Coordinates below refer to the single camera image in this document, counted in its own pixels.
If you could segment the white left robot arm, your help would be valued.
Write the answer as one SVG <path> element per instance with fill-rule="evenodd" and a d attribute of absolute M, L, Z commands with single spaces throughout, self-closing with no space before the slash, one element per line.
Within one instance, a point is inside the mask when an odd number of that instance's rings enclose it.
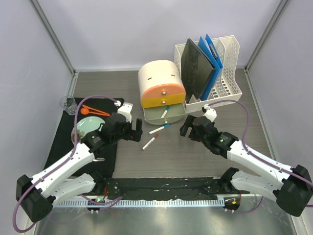
<path fill-rule="evenodd" d="M 106 147 L 119 140 L 139 142 L 142 136 L 142 120 L 132 122 L 123 114 L 113 113 L 91 131 L 84 132 L 65 156 L 45 170 L 28 177 L 22 175 L 16 184 L 16 208 L 22 208 L 28 218 L 36 223 L 44 219 L 59 203 L 79 194 L 91 192 L 100 195 L 104 183 L 95 173 L 84 173 L 76 179 L 66 179 L 82 167 L 102 158 Z"/>

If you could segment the cream round drawer cabinet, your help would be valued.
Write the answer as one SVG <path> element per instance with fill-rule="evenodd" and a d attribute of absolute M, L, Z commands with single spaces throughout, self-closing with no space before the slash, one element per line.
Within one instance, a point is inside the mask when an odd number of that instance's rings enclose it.
<path fill-rule="evenodd" d="M 143 65 L 138 72 L 140 104 L 144 119 L 152 125 L 165 125 L 186 115 L 185 96 L 179 70 L 169 60 L 155 60 Z M 166 107 L 170 109 L 161 118 Z"/>

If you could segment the white marker blue cap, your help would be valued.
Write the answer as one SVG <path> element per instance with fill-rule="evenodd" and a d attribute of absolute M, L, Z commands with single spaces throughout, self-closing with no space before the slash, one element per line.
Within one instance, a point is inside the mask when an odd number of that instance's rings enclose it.
<path fill-rule="evenodd" d="M 165 129 L 165 128 L 168 128 L 168 127 L 169 127 L 169 124 L 163 125 L 163 126 L 157 128 L 157 129 L 155 129 L 155 130 L 152 130 L 152 131 L 148 132 L 148 135 L 154 134 L 154 133 L 156 133 L 156 132 L 158 132 L 158 131 L 161 131 L 161 130 L 163 130 L 163 129 Z"/>

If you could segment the white marker red cap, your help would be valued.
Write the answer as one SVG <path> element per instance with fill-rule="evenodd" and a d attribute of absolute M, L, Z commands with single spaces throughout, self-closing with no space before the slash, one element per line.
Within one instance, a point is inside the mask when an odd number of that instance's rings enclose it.
<path fill-rule="evenodd" d="M 142 147 L 142 151 L 144 151 L 158 136 L 159 136 L 159 134 L 155 134 L 155 135 Z"/>

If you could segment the white marker green cap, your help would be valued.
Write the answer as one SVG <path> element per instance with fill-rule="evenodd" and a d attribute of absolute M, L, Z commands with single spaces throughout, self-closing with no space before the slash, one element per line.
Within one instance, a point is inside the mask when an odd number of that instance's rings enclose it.
<path fill-rule="evenodd" d="M 168 113 L 169 109 L 170 109 L 170 106 L 167 106 L 165 111 L 163 112 L 161 118 L 164 118 L 166 116 L 166 114 Z"/>

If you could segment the cream perforated file organizer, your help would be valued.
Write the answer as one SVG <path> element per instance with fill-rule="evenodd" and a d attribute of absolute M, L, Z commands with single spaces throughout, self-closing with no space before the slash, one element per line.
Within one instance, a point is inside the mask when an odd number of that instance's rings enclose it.
<path fill-rule="evenodd" d="M 192 113 L 201 110 L 205 104 L 211 104 L 213 107 L 229 104 L 230 100 L 238 101 L 242 92 L 235 81 L 235 70 L 239 56 L 240 45 L 235 36 L 225 36 L 212 39 L 214 46 L 220 56 L 223 64 L 222 72 L 215 82 L 207 100 L 201 101 L 193 96 L 190 102 L 184 102 L 186 113 Z M 181 75 L 181 55 L 184 44 L 175 45 L 174 63 Z"/>

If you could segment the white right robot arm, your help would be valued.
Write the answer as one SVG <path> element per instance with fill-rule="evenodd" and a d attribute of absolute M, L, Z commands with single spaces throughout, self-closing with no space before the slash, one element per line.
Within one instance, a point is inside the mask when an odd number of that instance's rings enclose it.
<path fill-rule="evenodd" d="M 188 115 L 179 129 L 181 136 L 201 142 L 211 153 L 237 162 L 253 172 L 249 175 L 230 168 L 222 176 L 221 188 L 226 193 L 235 190 L 256 193 L 274 202 L 286 213 L 299 217 L 313 196 L 309 171 L 277 162 L 247 147 L 235 135 L 220 132 L 206 116 Z"/>

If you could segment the blue plastic folder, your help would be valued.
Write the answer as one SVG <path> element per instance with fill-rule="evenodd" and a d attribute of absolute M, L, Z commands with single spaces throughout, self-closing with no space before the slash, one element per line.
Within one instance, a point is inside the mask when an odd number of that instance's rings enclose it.
<path fill-rule="evenodd" d="M 206 34 L 205 39 L 200 37 L 198 47 L 202 50 L 202 52 L 207 56 L 210 63 L 212 64 L 212 68 L 214 69 L 213 75 L 209 79 L 209 82 L 202 93 L 200 100 L 204 101 L 207 100 L 211 90 L 213 89 L 216 80 L 220 76 L 223 68 L 223 64 L 221 62 L 220 56 L 214 46 L 212 39 Z"/>

